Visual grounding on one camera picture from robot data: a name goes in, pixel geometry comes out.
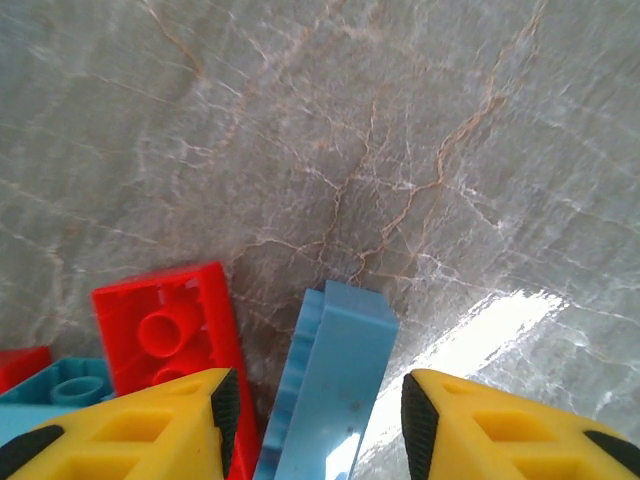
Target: gray marble surface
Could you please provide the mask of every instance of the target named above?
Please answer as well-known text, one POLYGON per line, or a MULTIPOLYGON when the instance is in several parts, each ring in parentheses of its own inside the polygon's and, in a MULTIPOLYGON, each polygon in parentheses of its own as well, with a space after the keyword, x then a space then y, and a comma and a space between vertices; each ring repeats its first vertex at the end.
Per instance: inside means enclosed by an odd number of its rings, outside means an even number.
POLYGON ((100 354, 88 294, 219 258, 266 416, 305 287, 401 319, 356 478, 425 366, 640 441, 633 0, 4 0, 0 347, 100 354))

